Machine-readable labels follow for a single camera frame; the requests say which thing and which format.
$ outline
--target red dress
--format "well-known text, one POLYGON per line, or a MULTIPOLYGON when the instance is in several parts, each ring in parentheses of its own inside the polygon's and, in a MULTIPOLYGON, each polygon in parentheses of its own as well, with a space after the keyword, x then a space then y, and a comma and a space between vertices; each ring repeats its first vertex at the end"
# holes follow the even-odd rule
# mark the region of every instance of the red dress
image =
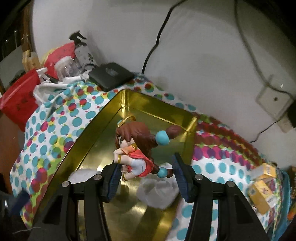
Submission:
MULTIPOLYGON (((133 159, 143 159, 146 162, 146 169, 140 175, 138 175, 138 177, 145 177, 153 170, 153 162, 148 157, 146 157, 140 149, 130 152, 128 155, 133 159)), ((128 165, 127 167, 128 172, 131 172, 132 167, 128 165)))

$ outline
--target clear plastic container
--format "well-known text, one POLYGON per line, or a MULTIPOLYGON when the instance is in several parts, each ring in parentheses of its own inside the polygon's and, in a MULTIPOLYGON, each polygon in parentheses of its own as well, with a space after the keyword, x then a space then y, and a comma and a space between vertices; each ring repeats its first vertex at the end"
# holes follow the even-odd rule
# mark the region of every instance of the clear plastic container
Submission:
POLYGON ((65 77, 74 77, 81 74, 77 64, 71 56, 61 58, 54 65, 54 69, 57 72, 57 76, 60 81, 63 81, 65 77))

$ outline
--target spray bottle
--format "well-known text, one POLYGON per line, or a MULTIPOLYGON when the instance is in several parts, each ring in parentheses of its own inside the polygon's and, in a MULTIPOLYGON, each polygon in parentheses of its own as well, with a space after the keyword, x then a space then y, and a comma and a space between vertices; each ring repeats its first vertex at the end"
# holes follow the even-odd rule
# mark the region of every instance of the spray bottle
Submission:
POLYGON ((87 43, 82 42, 78 37, 87 39, 81 35, 80 31, 74 32, 70 35, 69 39, 73 40, 75 43, 75 55, 83 70, 92 69, 96 66, 96 61, 89 51, 87 43))

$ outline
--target blue bead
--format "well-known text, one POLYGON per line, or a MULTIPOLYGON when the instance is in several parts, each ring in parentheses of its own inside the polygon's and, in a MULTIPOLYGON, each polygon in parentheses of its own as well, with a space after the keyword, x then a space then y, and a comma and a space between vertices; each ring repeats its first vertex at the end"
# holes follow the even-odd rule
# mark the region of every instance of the blue bead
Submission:
POLYGON ((164 167, 161 167, 159 169, 159 172, 157 173, 157 176, 160 177, 160 178, 164 178, 164 177, 167 176, 167 174, 168 174, 168 170, 166 168, 164 168, 164 167))
POLYGON ((168 137, 165 131, 157 132, 155 135, 155 140, 156 140, 156 143, 160 146, 165 146, 170 142, 170 138, 168 137))

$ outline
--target metal screw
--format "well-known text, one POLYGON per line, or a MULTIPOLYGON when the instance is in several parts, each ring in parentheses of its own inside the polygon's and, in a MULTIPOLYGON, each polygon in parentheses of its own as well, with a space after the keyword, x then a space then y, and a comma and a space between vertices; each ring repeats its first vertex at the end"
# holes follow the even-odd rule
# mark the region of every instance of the metal screw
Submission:
POLYGON ((100 174, 94 175, 94 179, 96 181, 100 180, 102 178, 102 176, 100 174))
POLYGON ((69 182, 68 182, 68 181, 64 181, 64 182, 62 183, 62 187, 65 188, 65 187, 67 187, 67 186, 69 186, 69 182))
POLYGON ((234 187, 234 182, 233 182, 233 181, 228 181, 228 182, 227 182, 227 185, 228 185, 229 187, 233 188, 233 187, 234 187))
POLYGON ((195 175, 195 179, 197 179, 197 180, 202 180, 202 179, 203 179, 203 175, 201 175, 201 174, 196 174, 196 175, 195 175))

